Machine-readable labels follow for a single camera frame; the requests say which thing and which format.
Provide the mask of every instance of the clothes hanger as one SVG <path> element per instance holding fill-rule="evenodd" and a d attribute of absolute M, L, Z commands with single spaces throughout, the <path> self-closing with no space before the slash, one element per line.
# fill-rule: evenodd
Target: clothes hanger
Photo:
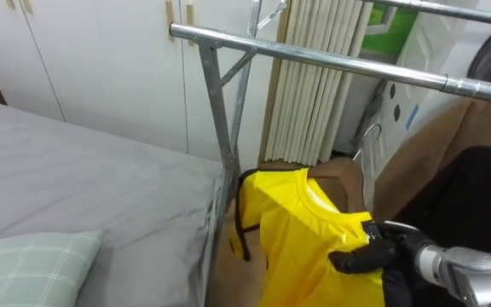
<path fill-rule="evenodd" d="M 367 210 L 363 199 L 363 172 L 355 163 L 355 160 L 361 153 L 365 138 L 375 127 L 378 127 L 378 136 L 375 142 L 379 142 L 382 134 L 382 125 L 369 126 L 363 133 L 359 150 L 353 159 L 350 157 L 330 159 L 308 170 L 308 178 L 315 179 L 327 198 L 341 212 L 352 213 Z"/>

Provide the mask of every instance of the light green pillow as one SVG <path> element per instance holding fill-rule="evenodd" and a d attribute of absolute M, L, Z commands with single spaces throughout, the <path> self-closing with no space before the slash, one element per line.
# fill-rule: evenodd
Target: light green pillow
<path fill-rule="evenodd" d="M 101 232 L 1 239 L 0 305 L 74 306 L 101 239 Z"/>

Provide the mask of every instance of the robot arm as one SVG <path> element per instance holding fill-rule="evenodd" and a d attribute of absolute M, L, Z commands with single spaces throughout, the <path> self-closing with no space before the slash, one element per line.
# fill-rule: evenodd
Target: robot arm
<path fill-rule="evenodd" d="M 411 283 L 418 277 L 444 287 L 468 307 L 491 307 L 491 253 L 442 248 L 412 226 L 378 223 L 379 238 L 351 253 L 332 252 L 334 267 L 357 274 L 400 262 Z"/>
<path fill-rule="evenodd" d="M 491 307 L 491 253 L 465 247 L 426 246 L 415 258 L 415 269 L 466 306 Z"/>

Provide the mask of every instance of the gray bed sheet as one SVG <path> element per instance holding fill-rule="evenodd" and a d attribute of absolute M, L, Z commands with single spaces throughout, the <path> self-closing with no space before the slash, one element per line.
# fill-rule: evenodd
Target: gray bed sheet
<path fill-rule="evenodd" d="M 0 106 L 0 238 L 101 229 L 77 306 L 201 306 L 221 169 Z"/>

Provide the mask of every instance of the metal hanger hook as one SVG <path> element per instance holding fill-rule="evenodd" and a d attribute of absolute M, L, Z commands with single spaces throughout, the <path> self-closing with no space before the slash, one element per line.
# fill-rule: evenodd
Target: metal hanger hook
<path fill-rule="evenodd" d="M 371 130 L 374 127 L 378 127 L 378 135 L 376 136 L 376 140 L 374 140 L 374 141 L 375 142 L 380 142 L 380 137 L 382 136 L 382 125 L 381 124 L 370 125 L 367 128 L 367 130 L 365 131 L 365 133 L 363 133 L 363 137 L 361 138 L 361 141 L 359 142 L 359 145 L 360 145 L 359 146 L 359 149 L 355 153 L 354 158 L 352 159 L 353 161 L 355 161 L 357 159 L 357 157 L 359 157 L 359 154 L 361 153 L 361 150 L 363 149 L 363 145 L 365 143 L 365 138 L 367 138 L 368 134 L 371 132 Z"/>

